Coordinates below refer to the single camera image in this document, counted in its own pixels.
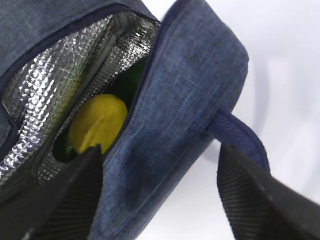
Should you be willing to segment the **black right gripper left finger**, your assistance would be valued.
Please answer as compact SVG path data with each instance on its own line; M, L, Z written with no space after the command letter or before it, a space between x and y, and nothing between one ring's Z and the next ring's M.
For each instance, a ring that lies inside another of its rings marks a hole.
M0 205L2 240L85 240L103 185L99 145L76 157L55 178L33 184Z

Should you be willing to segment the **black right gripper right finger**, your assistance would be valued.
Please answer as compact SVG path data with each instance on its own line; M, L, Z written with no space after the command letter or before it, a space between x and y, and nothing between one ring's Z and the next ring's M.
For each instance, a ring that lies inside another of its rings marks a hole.
M318 240L320 206L222 144L217 187L237 240Z

